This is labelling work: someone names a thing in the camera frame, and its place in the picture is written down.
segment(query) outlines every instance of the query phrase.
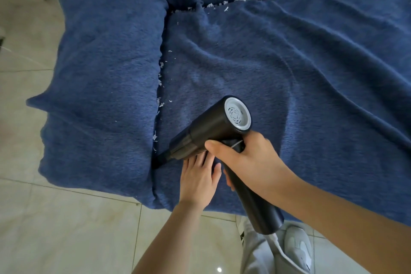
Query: vacuum filter cap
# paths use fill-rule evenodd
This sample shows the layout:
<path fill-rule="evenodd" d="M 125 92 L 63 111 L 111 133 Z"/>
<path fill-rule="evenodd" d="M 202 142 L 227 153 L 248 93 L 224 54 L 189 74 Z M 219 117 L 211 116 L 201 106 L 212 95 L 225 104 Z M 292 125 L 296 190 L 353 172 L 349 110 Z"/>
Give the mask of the vacuum filter cap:
<path fill-rule="evenodd" d="M 226 116 L 239 130 L 248 130 L 251 126 L 251 115 L 243 102 L 234 97 L 229 97 L 224 104 Z"/>

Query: forearm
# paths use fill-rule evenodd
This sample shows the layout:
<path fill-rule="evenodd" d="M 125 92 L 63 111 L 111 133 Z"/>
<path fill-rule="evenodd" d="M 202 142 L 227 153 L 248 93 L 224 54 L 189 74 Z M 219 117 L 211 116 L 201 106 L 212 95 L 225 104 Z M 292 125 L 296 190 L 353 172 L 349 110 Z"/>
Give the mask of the forearm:
<path fill-rule="evenodd" d="M 411 228 L 300 179 L 269 193 L 282 209 L 321 232 L 372 274 L 409 273 Z"/>
<path fill-rule="evenodd" d="M 202 210 L 178 204 L 132 274 L 184 274 L 187 272 L 193 233 Z"/>

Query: right hand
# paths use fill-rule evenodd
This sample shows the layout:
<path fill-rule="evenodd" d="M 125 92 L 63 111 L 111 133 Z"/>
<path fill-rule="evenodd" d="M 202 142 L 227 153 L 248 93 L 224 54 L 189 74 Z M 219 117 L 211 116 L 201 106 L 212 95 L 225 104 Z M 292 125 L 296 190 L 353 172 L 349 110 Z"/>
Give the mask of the right hand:
<path fill-rule="evenodd" d="M 275 152 L 271 142 L 255 131 L 244 136 L 245 150 L 237 153 L 231 147 L 221 142 L 208 140 L 205 148 L 224 162 L 235 174 L 252 189 L 264 198 L 267 193 L 281 192 L 290 183 L 299 178 L 283 163 Z M 224 171 L 227 184 L 234 187 Z"/>

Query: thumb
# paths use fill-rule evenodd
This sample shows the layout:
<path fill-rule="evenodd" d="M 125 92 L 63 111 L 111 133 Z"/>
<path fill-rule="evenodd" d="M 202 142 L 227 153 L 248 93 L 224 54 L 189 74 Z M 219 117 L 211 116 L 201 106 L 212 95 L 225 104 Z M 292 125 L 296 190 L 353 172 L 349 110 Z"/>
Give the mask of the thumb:
<path fill-rule="evenodd" d="M 239 161 L 240 154 L 231 147 L 214 140 L 207 140 L 204 144 L 208 152 L 212 153 L 219 160 L 224 162 L 230 168 L 235 167 Z"/>

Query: vacuum handle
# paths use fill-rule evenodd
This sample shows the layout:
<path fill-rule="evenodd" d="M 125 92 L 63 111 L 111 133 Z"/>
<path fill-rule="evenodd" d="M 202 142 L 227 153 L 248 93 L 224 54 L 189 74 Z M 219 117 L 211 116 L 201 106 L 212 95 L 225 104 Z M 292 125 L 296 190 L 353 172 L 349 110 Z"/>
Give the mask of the vacuum handle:
<path fill-rule="evenodd" d="M 239 153 L 245 149 L 243 141 L 224 140 L 222 143 L 232 147 Z M 235 191 L 243 204 L 244 210 L 247 213 L 254 230 L 263 235 L 273 234 L 278 231 L 284 223 L 284 216 L 282 215 L 281 210 L 255 194 L 226 164 L 223 163 L 223 166 L 231 183 L 234 185 Z"/>

